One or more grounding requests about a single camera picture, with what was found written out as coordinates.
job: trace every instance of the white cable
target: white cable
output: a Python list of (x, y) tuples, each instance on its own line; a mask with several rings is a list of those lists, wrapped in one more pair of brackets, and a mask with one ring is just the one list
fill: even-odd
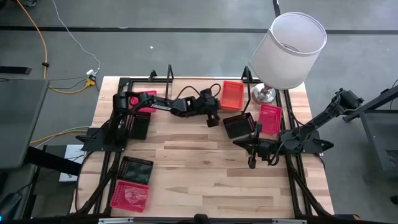
[[(90, 126), (80, 126), (80, 127), (70, 128), (70, 129), (63, 130), (63, 131), (61, 131), (60, 133), (64, 133), (64, 132), (71, 131), (71, 130), (74, 130), (74, 129), (89, 128), (89, 127), (90, 127)], [(38, 144), (38, 145), (35, 146), (35, 147), (42, 146), (42, 145), (44, 145), (45, 143), (49, 142), (51, 139), (53, 139), (53, 138), (55, 138), (55, 137), (57, 137), (57, 136), (53, 136), (53, 137), (51, 137), (51, 138), (45, 140), (44, 142)]]
[(60, 18), (60, 14), (58, 13), (58, 8), (57, 8), (57, 5), (56, 5), (55, 1), (52, 0), (52, 3), (54, 4), (54, 8), (55, 8), (55, 12), (57, 13), (58, 20), (62, 23), (62, 25), (64, 26), (64, 28), (68, 31), (69, 35), (70, 35), (70, 36), (73, 38), (73, 40), (80, 46), (81, 50), (82, 50), (84, 53), (93, 56), (93, 58), (98, 62), (98, 68), (97, 68), (97, 71), (95, 72), (95, 74), (97, 74), (98, 71), (99, 71), (100, 68), (101, 68), (101, 62), (95, 57), (94, 54), (92, 54), (92, 53), (90, 53), (90, 52), (87, 52), (87, 51), (83, 48), (83, 46), (81, 46), (81, 43), (79, 43), (79, 41), (76, 40), (76, 38), (75, 38), (75, 37), (72, 35), (72, 33), (69, 31), (68, 27), (62, 22), (62, 20), (61, 20), (61, 18)]

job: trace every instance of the white lampshade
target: white lampshade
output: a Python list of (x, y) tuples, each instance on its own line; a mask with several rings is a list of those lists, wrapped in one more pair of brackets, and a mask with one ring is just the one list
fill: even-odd
[(314, 18), (289, 12), (278, 16), (249, 61), (265, 85), (285, 90), (304, 82), (326, 44), (326, 31)]

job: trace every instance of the concrete floor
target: concrete floor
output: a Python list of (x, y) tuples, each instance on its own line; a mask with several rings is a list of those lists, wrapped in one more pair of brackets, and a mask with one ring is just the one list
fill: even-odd
[[(68, 26), (268, 28), (274, 18), (271, 0), (56, 0)], [(300, 11), (318, 19), (326, 29), (398, 29), (395, 0), (279, 0), (283, 12)], [(38, 0), (30, 13), (40, 26), (59, 26), (49, 0)], [(23, 12), (9, 2), (0, 11), (0, 25), (30, 26)], [(263, 34), (77, 32), (75, 37), (101, 61), (99, 84), (105, 75), (148, 75), (155, 69), (175, 75), (240, 76)], [(29, 76), (42, 78), (44, 51), (36, 32), (0, 31), (0, 64), (32, 67)], [(85, 55), (65, 32), (44, 32), (49, 50), (49, 78), (78, 77), (96, 62)], [(398, 36), (329, 35), (305, 84), (313, 114), (321, 112), (340, 87), (369, 101), (398, 78)], [(75, 80), (52, 82), (72, 86)], [(98, 92), (89, 88), (76, 95), (49, 91), (34, 139), (75, 126), (90, 125)], [(365, 220), (398, 222), (398, 207), (389, 201), (398, 194), (396, 182), (365, 183), (375, 169), (360, 120), (335, 119), (320, 129), (335, 143), (325, 153), (326, 174), (336, 213), (355, 213)], [(50, 144), (78, 143), (62, 136)], [(58, 195), (60, 200), (69, 197)], [(53, 215), (43, 212), (41, 215)]]

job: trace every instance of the wooden tabletop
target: wooden tabletop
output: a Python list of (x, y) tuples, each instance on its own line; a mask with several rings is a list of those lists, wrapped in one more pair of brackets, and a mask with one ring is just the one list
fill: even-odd
[[(104, 77), (93, 119), (94, 127), (100, 127), (109, 119), (112, 96), (117, 92), (119, 78)], [(174, 99), (187, 85), (200, 91), (214, 83), (222, 86), (222, 82), (210, 77), (176, 78), (170, 85), (169, 97)], [(164, 83), (135, 83), (133, 86), (133, 91), (145, 90), (156, 90), (159, 96), (165, 96)], [(181, 95), (184, 96), (197, 97), (197, 94), (187, 89)], [(287, 114), (284, 96), (281, 98), (284, 114)], [(296, 117), (301, 122), (310, 120), (312, 116), (304, 84), (290, 90), (290, 99)], [(254, 101), (248, 107), (255, 120), (259, 117), (259, 107)], [(236, 114), (239, 112), (219, 112), (221, 119)], [(196, 213), (205, 213), (213, 218), (294, 217), (285, 158), (281, 156), (274, 167), (267, 166), (258, 158), (256, 169), (249, 169), (246, 151), (228, 139), (222, 121), (219, 126), (208, 128), (206, 118), (205, 115), (178, 118), (159, 110), (152, 114), (147, 139), (130, 140), (122, 154), (154, 161), (146, 210), (137, 213), (114, 208), (112, 216), (193, 217)], [(261, 137), (277, 138), (266, 134), (261, 134)], [(313, 155), (302, 156), (309, 189), (323, 207), (333, 213), (322, 163)], [(103, 157), (103, 152), (94, 152), (82, 168), (78, 184), (79, 208), (98, 185)], [(104, 191), (101, 211), (107, 194), (108, 188)], [(298, 196), (303, 208), (299, 190)]]

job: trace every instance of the red tray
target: red tray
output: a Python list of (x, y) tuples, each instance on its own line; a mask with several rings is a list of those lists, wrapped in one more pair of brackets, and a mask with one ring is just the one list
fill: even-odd
[(262, 123), (261, 132), (267, 134), (277, 134), (280, 131), (280, 118), (282, 108), (267, 104), (261, 105), (259, 121)]
[(240, 110), (243, 108), (244, 83), (224, 80), (221, 96), (221, 108)]
[(148, 199), (149, 187), (129, 181), (117, 180), (111, 207), (133, 212), (143, 212)]
[[(148, 93), (148, 95), (154, 95), (156, 96), (156, 90), (150, 90), (150, 91), (145, 91), (145, 93)], [(138, 98), (137, 97), (132, 97), (131, 98), (131, 104), (136, 105), (138, 103)], [(156, 112), (155, 108), (143, 108), (139, 110), (140, 112), (148, 112), (148, 113), (153, 113)]]

